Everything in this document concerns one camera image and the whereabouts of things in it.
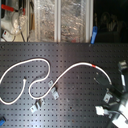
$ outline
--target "white cable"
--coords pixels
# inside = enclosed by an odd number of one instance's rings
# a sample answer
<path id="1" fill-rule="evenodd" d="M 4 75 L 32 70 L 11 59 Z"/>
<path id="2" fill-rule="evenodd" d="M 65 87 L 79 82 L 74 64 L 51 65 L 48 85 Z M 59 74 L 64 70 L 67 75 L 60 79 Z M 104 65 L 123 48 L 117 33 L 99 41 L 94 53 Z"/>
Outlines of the white cable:
<path id="1" fill-rule="evenodd" d="M 111 81 L 110 77 L 107 75 L 107 73 L 106 73 L 103 69 L 101 69 L 101 68 L 98 67 L 98 66 L 92 65 L 92 64 L 90 64 L 90 63 L 81 62 L 81 63 L 74 64 L 74 65 L 70 66 L 67 70 L 65 70 L 65 71 L 57 78 L 57 80 L 54 82 L 54 84 L 52 85 L 52 87 L 51 87 L 43 96 L 34 97 L 34 96 L 31 95 L 31 92 L 30 92 L 31 87 L 32 87 L 33 84 L 35 84 L 37 81 L 34 81 L 33 83 L 31 83 L 30 86 L 29 86 L 29 95 L 30 95 L 30 97 L 33 98 L 33 99 L 36 99 L 36 100 L 37 100 L 37 99 L 42 99 L 42 98 L 46 97 L 46 96 L 48 95 L 48 93 L 51 91 L 51 89 L 55 86 L 55 84 L 59 81 L 59 79 L 60 79 L 62 76 L 64 76 L 64 75 L 65 75 L 69 70 L 71 70 L 72 68 L 77 67 L 77 66 L 80 66 L 80 65 L 89 66 L 89 67 L 94 67 L 94 68 L 100 70 L 100 71 L 108 78 L 108 81 L 109 81 L 110 85 L 112 85 L 112 81 Z"/>
<path id="2" fill-rule="evenodd" d="M 47 73 L 46 77 L 44 77 L 43 79 L 39 79 L 39 80 L 33 81 L 33 82 L 30 84 L 30 86 L 29 86 L 29 95 L 30 95 L 30 97 L 33 98 L 33 99 L 42 99 L 42 98 L 46 97 L 46 96 L 48 95 L 48 93 L 51 91 L 51 89 L 55 86 L 55 84 L 59 81 L 59 79 L 60 79 L 62 76 L 64 76 L 64 75 L 65 75 L 69 70 L 71 70 L 72 68 L 77 67 L 77 66 L 81 66 L 81 65 L 93 67 L 93 68 L 96 68 L 96 69 L 100 70 L 100 71 L 108 78 L 108 81 L 109 81 L 110 85 L 112 85 L 112 81 L 111 81 L 110 77 L 107 75 L 107 73 L 106 73 L 103 69 L 101 69 L 101 68 L 98 67 L 98 66 L 92 65 L 92 64 L 90 64 L 90 63 L 81 62 L 81 63 L 76 63 L 76 64 L 70 66 L 67 70 L 65 70 L 65 71 L 57 78 L 57 80 L 54 82 L 54 84 L 52 85 L 52 87 L 51 87 L 43 96 L 34 97 L 34 96 L 31 95 L 31 92 L 30 92 L 31 87 L 32 87 L 35 83 L 41 82 L 41 81 L 44 81 L 45 79 L 47 79 L 48 76 L 49 76 L 49 74 L 50 74 L 50 64 L 49 64 L 49 62 L 48 62 L 47 60 L 42 59 L 42 58 L 30 59 L 30 60 L 27 60 L 27 61 L 19 62 L 19 63 L 15 64 L 15 65 L 11 66 L 11 67 L 10 67 L 9 69 L 7 69 L 7 70 L 4 72 L 4 74 L 2 75 L 2 77 L 1 77 L 1 79 L 0 79 L 0 84 L 2 83 L 2 80 L 3 80 L 3 78 L 5 77 L 5 75 L 6 75 L 11 69 L 13 69 L 13 68 L 16 67 L 16 66 L 19 66 L 19 65 L 22 65 L 22 64 L 26 64 L 26 63 L 29 63 L 29 62 L 32 62 L 32 61 L 44 61 L 44 62 L 46 62 L 47 65 L 48 65 L 48 73 Z M 10 102 L 10 103 L 7 103 L 7 102 L 4 102 L 4 101 L 1 99 L 1 97 L 0 97 L 0 101 L 1 101 L 3 104 L 5 104 L 5 105 L 11 105 L 11 104 L 15 103 L 15 102 L 21 97 L 21 95 L 22 95 L 22 93 L 23 93 L 23 91 L 24 91 L 24 88 L 25 88 L 25 83 L 26 83 L 26 79 L 23 79 L 23 88 L 22 88 L 22 91 L 21 91 L 21 93 L 19 94 L 19 96 L 18 96 L 14 101 L 12 101 L 12 102 Z"/>
<path id="3" fill-rule="evenodd" d="M 36 82 L 40 82 L 40 81 L 45 80 L 45 79 L 49 76 L 49 74 L 50 74 L 50 64 L 49 64 L 49 62 L 48 62 L 47 60 L 45 60 L 45 59 L 42 59 L 42 58 L 35 58 L 35 59 L 30 59 L 30 60 L 26 60 L 26 61 L 23 61 L 23 62 L 19 62 L 19 63 L 17 63 L 17 64 L 14 64 L 13 66 L 11 66 L 11 67 L 10 67 L 9 69 L 7 69 L 7 70 L 4 72 L 4 74 L 2 75 L 2 77 L 1 77 L 1 79 L 0 79 L 0 84 L 2 83 L 2 80 L 3 80 L 3 78 L 5 77 L 5 75 L 6 75 L 11 69 L 13 69 L 13 68 L 16 67 L 16 66 L 19 66 L 19 65 L 22 65 L 22 64 L 26 64 L 26 63 L 29 63 L 29 62 L 32 62 L 32 61 L 44 61 L 44 62 L 46 62 L 47 65 L 48 65 L 48 74 L 47 74 L 47 76 L 46 76 L 45 78 L 43 78 L 43 79 L 36 80 L 36 81 L 34 81 L 33 83 L 36 83 Z M 22 91 L 21 91 L 21 93 L 19 94 L 19 96 L 18 96 L 14 101 L 12 101 L 12 102 L 10 102 L 10 103 L 7 103 L 7 102 L 3 101 L 3 100 L 1 99 L 1 97 L 0 97 L 0 101 L 1 101 L 3 104 L 5 104 L 5 105 L 14 104 L 14 103 L 21 97 L 21 95 L 23 94 L 24 88 L 25 88 L 25 84 L 26 84 L 26 79 L 23 79 L 23 88 L 22 88 Z"/>
<path id="4" fill-rule="evenodd" d="M 19 98 L 20 98 L 21 95 L 23 94 L 24 88 L 25 88 L 25 84 L 26 84 L 26 79 L 23 79 L 23 88 L 22 88 L 22 91 L 21 91 L 21 93 L 19 94 L 19 96 L 18 96 L 14 101 L 12 101 L 12 102 L 10 102 L 10 103 L 7 103 L 7 102 L 3 101 L 3 100 L 1 99 L 1 97 L 0 97 L 0 101 L 1 101 L 3 104 L 5 104 L 5 105 L 12 105 L 12 104 L 14 104 L 17 100 L 19 100 Z"/>

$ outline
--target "mounting hardware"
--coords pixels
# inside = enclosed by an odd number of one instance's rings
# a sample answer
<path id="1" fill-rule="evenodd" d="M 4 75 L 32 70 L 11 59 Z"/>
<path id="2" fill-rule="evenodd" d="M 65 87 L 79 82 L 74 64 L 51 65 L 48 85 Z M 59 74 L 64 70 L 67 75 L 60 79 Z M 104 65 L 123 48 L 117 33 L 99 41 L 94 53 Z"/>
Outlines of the mounting hardware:
<path id="1" fill-rule="evenodd" d="M 40 99 L 38 101 L 36 101 L 36 103 L 30 108 L 32 113 L 35 113 L 36 111 L 38 111 L 42 105 L 45 104 L 44 99 Z"/>
<path id="2" fill-rule="evenodd" d="M 106 92 L 105 97 L 104 97 L 103 100 L 104 100 L 106 103 L 108 103 L 109 100 L 110 100 L 110 98 L 112 98 L 112 97 L 113 97 L 112 94 L 110 93 L 109 89 L 107 88 L 107 92 Z"/>
<path id="3" fill-rule="evenodd" d="M 53 81 L 51 80 L 49 83 L 48 83 L 49 87 L 52 87 L 53 85 Z M 52 90 L 51 90 L 51 93 L 54 97 L 55 100 L 57 100 L 59 98 L 59 94 L 57 92 L 57 88 L 56 87 L 53 87 Z"/>

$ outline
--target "pegboard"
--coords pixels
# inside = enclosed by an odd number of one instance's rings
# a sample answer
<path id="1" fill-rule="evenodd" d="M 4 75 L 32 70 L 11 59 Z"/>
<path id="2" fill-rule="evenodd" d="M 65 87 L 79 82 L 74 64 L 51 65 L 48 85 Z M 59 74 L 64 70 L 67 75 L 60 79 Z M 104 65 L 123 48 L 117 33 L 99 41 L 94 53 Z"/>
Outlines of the pegboard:
<path id="1" fill-rule="evenodd" d="M 31 91 L 41 96 L 48 90 L 48 82 L 69 66 L 77 62 L 90 62 L 103 68 L 116 85 L 121 85 L 118 62 L 128 60 L 127 44 L 55 44 L 55 43 L 1 43 L 0 76 L 13 64 L 30 58 L 45 58 L 51 64 L 47 80 L 35 84 Z M 13 105 L 0 103 L 0 116 L 6 118 L 1 128 L 105 128 L 108 117 L 97 116 L 96 105 L 103 105 L 106 89 L 94 81 L 96 69 L 79 66 L 69 71 L 57 83 L 59 99 L 51 93 L 45 97 L 45 105 L 31 113 L 35 103 L 28 94 L 30 83 L 44 77 L 47 65 L 31 62 L 11 70 L 0 86 L 0 96 L 5 101 L 14 100 L 22 89 L 23 78 L 27 78 L 25 91 Z"/>

